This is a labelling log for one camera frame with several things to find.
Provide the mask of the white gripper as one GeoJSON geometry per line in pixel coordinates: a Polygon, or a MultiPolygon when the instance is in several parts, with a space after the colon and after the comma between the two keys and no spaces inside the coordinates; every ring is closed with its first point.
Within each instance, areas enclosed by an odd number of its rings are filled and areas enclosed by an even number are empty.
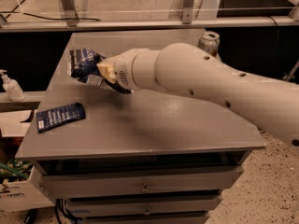
{"type": "Polygon", "coordinates": [[[116,81],[127,90],[146,88],[146,60],[148,49],[130,49],[117,58],[104,59],[97,64],[102,77],[114,84],[116,81]]]}

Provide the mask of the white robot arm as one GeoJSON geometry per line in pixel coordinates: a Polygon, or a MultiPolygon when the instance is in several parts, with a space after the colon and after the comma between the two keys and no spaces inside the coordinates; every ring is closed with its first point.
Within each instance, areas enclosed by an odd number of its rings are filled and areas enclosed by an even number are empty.
{"type": "Polygon", "coordinates": [[[127,90],[150,90],[228,108],[282,142],[299,143],[299,85],[242,72],[185,43],[160,50],[130,49],[98,70],[127,90]]]}

